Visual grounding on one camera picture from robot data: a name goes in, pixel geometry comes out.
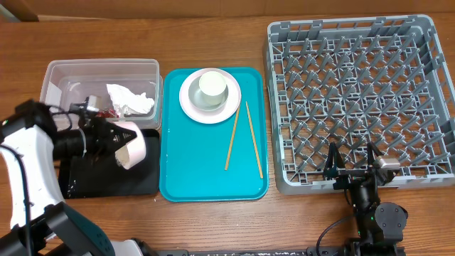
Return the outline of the red snack wrapper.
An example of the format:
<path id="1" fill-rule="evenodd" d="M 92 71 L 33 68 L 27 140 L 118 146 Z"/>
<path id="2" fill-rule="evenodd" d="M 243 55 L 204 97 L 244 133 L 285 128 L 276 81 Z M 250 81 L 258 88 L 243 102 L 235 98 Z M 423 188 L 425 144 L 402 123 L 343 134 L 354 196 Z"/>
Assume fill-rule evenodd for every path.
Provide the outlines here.
<path id="1" fill-rule="evenodd" d="M 118 118 L 119 117 L 119 115 L 113 109 L 102 110 L 97 113 L 97 116 L 104 117 L 104 118 Z"/>

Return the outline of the white napkin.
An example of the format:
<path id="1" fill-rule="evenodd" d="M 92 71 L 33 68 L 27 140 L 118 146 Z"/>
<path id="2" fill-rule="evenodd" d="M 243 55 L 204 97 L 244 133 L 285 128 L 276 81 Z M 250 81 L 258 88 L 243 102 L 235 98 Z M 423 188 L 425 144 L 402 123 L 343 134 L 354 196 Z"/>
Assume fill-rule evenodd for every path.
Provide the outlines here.
<path id="1" fill-rule="evenodd" d="M 106 84 L 106 88 L 112 101 L 113 110 L 119 116 L 147 114 L 155 105 L 154 99 L 146 97 L 145 92 L 137 95 L 130 89 L 118 84 Z"/>

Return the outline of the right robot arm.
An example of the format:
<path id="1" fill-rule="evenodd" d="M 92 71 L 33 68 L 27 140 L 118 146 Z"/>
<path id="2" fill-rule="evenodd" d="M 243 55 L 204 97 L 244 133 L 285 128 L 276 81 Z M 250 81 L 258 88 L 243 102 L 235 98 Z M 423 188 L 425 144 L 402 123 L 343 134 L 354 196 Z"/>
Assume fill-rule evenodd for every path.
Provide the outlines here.
<path id="1" fill-rule="evenodd" d="M 396 158 L 384 155 L 377 146 L 367 143 L 367 167 L 347 169 L 334 142 L 329 144 L 323 177 L 333 178 L 335 190 L 342 190 L 353 214 L 328 226 L 316 242 L 316 254 L 322 255 L 321 241 L 337 225 L 355 219 L 358 237 L 349 238 L 345 245 L 330 249 L 330 255 L 404 255 L 397 243 L 403 240 L 408 212 L 396 203 L 382 202 L 378 188 L 391 182 L 400 168 Z"/>

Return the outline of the wooden chopstick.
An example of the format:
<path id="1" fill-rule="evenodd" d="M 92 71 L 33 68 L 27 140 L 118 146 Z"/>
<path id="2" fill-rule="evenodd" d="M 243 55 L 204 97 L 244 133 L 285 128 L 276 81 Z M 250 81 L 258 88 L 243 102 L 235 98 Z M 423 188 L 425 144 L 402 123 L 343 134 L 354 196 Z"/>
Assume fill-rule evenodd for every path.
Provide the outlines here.
<path id="1" fill-rule="evenodd" d="M 232 154 L 232 147 L 233 147 L 233 143 L 234 143 L 234 139 L 235 139 L 235 133 L 236 133 L 236 128 L 237 128 L 237 121 L 238 121 L 239 113 L 240 113 L 240 107 L 237 108 L 237 111 L 235 113 L 235 121 L 234 121 L 234 124 L 233 124 L 233 127 L 232 127 L 230 145 L 229 145 L 229 148 L 228 148 L 227 158 L 226 158 L 226 162 L 225 162 L 225 171 L 228 170 L 229 163 L 230 163 L 230 157 L 231 157 L 231 154 Z"/>
<path id="2" fill-rule="evenodd" d="M 250 108 L 249 108 L 249 105 L 248 105 L 247 101 L 245 101 L 245 106 L 246 106 L 246 110 L 247 110 L 247 118 L 248 118 L 248 122 L 249 122 L 249 126 L 250 126 L 250 133 L 251 133 L 251 136 L 252 136 L 252 143 L 253 143 L 253 148 L 254 148 L 254 151 L 255 151 L 255 158 L 256 158 L 256 161 L 257 161 L 259 177 L 261 179 L 263 179 L 264 176 L 263 176 L 263 172 L 262 172 L 262 165 L 261 165 L 261 162 L 260 162 L 259 151 L 258 151 L 258 148 L 257 148 L 257 142 L 256 142 L 255 131 L 254 131 L 253 123 L 252 123 L 252 117 L 251 117 L 251 114 L 250 114 Z"/>

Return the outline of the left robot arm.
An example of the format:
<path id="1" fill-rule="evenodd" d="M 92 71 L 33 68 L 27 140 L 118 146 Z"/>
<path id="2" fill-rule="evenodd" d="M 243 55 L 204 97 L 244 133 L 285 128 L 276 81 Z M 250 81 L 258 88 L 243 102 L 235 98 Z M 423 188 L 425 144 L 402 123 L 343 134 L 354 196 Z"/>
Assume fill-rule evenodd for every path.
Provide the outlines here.
<path id="1" fill-rule="evenodd" d="M 104 231 L 64 200 L 54 162 L 74 156 L 113 156 L 130 169 L 146 156 L 133 122 L 109 122 L 87 104 L 65 111 L 28 100 L 1 122 L 1 155 L 12 197 L 10 232 L 2 255 L 39 255 L 49 239 L 61 244 L 50 255 L 151 255 L 137 239 L 110 240 Z"/>

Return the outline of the pink bowl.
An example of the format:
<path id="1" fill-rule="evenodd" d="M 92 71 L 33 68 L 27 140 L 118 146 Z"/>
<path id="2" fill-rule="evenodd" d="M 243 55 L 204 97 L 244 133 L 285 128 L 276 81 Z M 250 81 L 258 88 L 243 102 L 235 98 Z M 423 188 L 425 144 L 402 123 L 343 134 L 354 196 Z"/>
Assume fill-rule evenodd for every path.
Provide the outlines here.
<path id="1" fill-rule="evenodd" d="M 114 122 L 117 126 L 136 132 L 136 138 L 115 152 L 119 166 L 130 169 L 146 156 L 146 143 L 140 128 L 134 122 Z"/>

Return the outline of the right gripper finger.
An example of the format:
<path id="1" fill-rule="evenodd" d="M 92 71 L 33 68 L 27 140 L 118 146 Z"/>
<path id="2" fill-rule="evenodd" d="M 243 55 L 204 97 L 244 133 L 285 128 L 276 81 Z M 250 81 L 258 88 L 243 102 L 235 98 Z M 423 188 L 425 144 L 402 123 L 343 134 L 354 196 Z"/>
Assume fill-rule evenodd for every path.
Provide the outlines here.
<path id="1" fill-rule="evenodd" d="M 335 142 L 329 144 L 328 156 L 326 160 L 325 170 L 331 171 L 337 168 L 345 168 L 345 164 Z"/>
<path id="2" fill-rule="evenodd" d="M 373 142 L 367 143 L 367 162 L 368 166 L 377 166 L 375 163 L 377 156 L 383 156 L 384 154 L 378 149 Z"/>

